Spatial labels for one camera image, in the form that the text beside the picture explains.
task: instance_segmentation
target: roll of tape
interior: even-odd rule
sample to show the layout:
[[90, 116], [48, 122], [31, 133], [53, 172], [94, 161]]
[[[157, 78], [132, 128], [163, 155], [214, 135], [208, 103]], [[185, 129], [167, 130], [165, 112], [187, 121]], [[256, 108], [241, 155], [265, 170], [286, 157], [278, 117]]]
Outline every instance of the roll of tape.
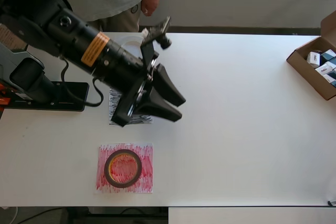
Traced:
[[[117, 160], [118, 157], [122, 155], [130, 156], [135, 160], [136, 171], [137, 171], [130, 180], [124, 183], [116, 181], [116, 179], [113, 177], [113, 172], [112, 172], [112, 168], [113, 168], [115, 161]], [[105, 174], [105, 178], [107, 182], [111, 186], [114, 186], [117, 188], [126, 188], [126, 187], [129, 187], [135, 184], [139, 180], [141, 172], [142, 172], [141, 160], [139, 156], [131, 150], [118, 150], [118, 151], [113, 152], [106, 160], [105, 167], [104, 167], [104, 174]]]

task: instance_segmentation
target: paper sheet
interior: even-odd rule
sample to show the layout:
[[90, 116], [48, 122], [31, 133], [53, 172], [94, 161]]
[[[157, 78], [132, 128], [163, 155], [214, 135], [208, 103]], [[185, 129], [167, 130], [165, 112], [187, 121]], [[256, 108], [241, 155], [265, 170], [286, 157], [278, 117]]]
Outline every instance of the paper sheet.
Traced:
[[[111, 186], [104, 175], [104, 166], [108, 157], [115, 151], [127, 149], [134, 151], [140, 158], [142, 172], [139, 180], [128, 188]], [[97, 193], [152, 193], [153, 192], [153, 145], [152, 144], [109, 144], [99, 148], [96, 178]]]

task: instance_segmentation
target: robotic arm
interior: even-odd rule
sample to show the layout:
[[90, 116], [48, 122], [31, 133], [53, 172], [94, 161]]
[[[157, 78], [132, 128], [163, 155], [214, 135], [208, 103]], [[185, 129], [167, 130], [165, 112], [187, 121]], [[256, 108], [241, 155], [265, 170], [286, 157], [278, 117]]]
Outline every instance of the robotic arm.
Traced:
[[[170, 18], [149, 30], [141, 45], [142, 59], [82, 21], [71, 11], [67, 0], [0, 0], [0, 22], [29, 45], [59, 57], [67, 66], [67, 60], [72, 62], [93, 75], [93, 81], [98, 79], [118, 90], [122, 96], [112, 117], [117, 124], [126, 125], [132, 114], [153, 115], [174, 122], [182, 117], [168, 102], [180, 106], [185, 99], [169, 79], [164, 66], [155, 65], [159, 54], [154, 51], [153, 41], [156, 40], [163, 49], [170, 46], [171, 42], [165, 35]], [[26, 80], [31, 78], [32, 69], [36, 67], [35, 63], [24, 60], [8, 74], [7, 80], [0, 71], [0, 79], [17, 85], [32, 96], [31, 92], [27, 92], [29, 85]], [[43, 78], [41, 72], [38, 71], [33, 79]], [[48, 90], [47, 98], [41, 102], [48, 100], [48, 96], [57, 95], [54, 85], [47, 78], [40, 83], [44, 90]], [[75, 101], [80, 102], [70, 89], [67, 91]]]

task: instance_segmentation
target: small box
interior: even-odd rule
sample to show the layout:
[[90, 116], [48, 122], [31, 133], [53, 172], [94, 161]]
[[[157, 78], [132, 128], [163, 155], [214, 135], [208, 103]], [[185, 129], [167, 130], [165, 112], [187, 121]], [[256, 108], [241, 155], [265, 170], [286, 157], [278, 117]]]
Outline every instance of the small box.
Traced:
[[336, 88], [307, 63], [306, 57], [315, 50], [327, 52], [330, 49], [336, 52], [336, 12], [322, 20], [320, 37], [297, 48], [287, 58], [287, 62], [326, 100], [336, 96]]
[[336, 81], [336, 79], [334, 79], [333, 77], [331, 77], [331, 76], [328, 75], [328, 74], [325, 74], [323, 77], [324, 77], [329, 83], [332, 83], [332, 82]]
[[332, 72], [334, 69], [329, 64], [323, 64], [321, 67], [315, 69], [320, 75], [324, 76], [327, 73]]
[[318, 52], [310, 52], [307, 57], [307, 62], [313, 68], [320, 66], [320, 54]]
[[328, 75], [336, 80], [336, 72], [333, 70], [332, 72], [328, 73]]
[[333, 63], [334, 65], [336, 65], [336, 58], [333, 58], [333, 59], [331, 59], [331, 60], [329, 60], [327, 62], [330, 62], [330, 63]]
[[336, 87], [336, 79], [334, 77], [336, 76], [330, 76], [330, 74], [325, 74], [323, 76], [331, 85], [333, 85], [334, 87]]
[[328, 65], [334, 70], [336, 68], [336, 62], [327, 61], [325, 65]]
[[336, 54], [333, 50], [329, 49], [328, 51], [324, 52], [321, 54], [320, 56], [320, 65], [323, 65], [324, 63], [326, 63], [327, 61], [333, 59], [334, 57], [336, 57]]

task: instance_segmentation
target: cardboard box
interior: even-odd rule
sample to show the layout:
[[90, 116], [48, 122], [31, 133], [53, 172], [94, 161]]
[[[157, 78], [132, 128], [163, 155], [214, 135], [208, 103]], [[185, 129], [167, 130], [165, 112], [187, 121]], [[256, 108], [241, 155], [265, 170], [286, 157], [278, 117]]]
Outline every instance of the cardboard box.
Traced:
[[314, 50], [336, 52], [336, 12], [321, 22], [321, 36], [296, 49], [287, 62], [326, 100], [336, 96], [336, 88], [307, 63], [307, 56]]

